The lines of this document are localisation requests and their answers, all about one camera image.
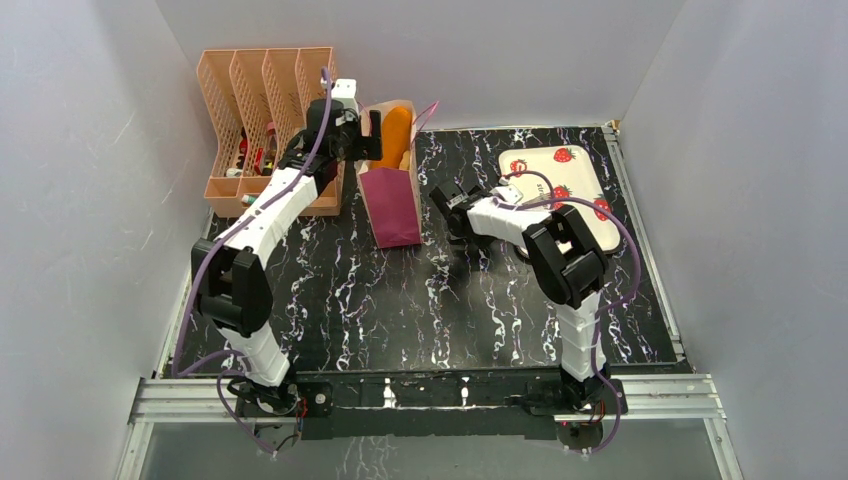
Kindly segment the long orange fake baguette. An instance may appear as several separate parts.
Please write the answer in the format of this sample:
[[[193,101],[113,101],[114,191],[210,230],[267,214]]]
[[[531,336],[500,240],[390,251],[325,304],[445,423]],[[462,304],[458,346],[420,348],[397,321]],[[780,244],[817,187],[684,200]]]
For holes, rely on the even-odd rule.
[[[412,120],[411,111],[404,106],[394,107],[384,116],[381,125],[382,157],[371,162],[372,169],[399,168],[409,148]]]

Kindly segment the pink and tan paper bag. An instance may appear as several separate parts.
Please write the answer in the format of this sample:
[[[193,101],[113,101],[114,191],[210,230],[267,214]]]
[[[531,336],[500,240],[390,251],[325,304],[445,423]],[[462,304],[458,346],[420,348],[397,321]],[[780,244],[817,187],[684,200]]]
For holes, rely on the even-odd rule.
[[[422,242],[421,193],[414,140],[417,115],[409,100],[392,100],[361,110],[362,132],[368,136],[381,134],[384,116],[394,107],[404,106],[412,113],[412,129],[408,151],[398,169],[372,169],[371,162],[361,160],[355,166],[359,193],[365,204],[372,232],[379,248],[418,245]]]

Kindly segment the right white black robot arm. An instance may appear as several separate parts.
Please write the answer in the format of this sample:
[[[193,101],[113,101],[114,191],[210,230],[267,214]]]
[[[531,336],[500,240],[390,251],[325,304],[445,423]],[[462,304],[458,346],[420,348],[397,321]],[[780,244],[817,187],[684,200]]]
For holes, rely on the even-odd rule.
[[[576,208],[510,204],[506,196],[513,191],[508,185],[466,191],[443,183],[429,197],[455,239],[478,246],[501,240],[524,249],[553,304],[563,344],[559,377],[528,383],[515,404],[533,415],[590,413],[606,387],[598,312],[609,260]]]

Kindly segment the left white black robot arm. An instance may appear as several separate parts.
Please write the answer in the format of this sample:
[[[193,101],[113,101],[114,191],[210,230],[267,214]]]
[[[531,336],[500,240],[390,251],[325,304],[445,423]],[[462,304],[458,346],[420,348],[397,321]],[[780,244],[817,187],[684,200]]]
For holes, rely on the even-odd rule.
[[[265,269],[297,217],[338,175],[338,164],[381,150],[361,132],[353,100],[315,100],[307,126],[289,142],[258,199],[215,240],[192,248],[192,311],[209,321],[238,352],[246,373],[228,389],[275,416],[294,411],[299,391],[288,378],[291,362],[270,325],[273,294]]]

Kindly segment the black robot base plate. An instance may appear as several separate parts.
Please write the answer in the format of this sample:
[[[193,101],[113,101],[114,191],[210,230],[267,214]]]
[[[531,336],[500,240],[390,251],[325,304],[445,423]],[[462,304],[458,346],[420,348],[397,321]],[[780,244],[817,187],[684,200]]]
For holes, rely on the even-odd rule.
[[[629,410],[621,381],[606,373],[578,381],[556,366],[307,371],[279,387],[243,376],[225,386],[240,417],[260,427],[290,420],[304,440],[518,435],[588,448]]]

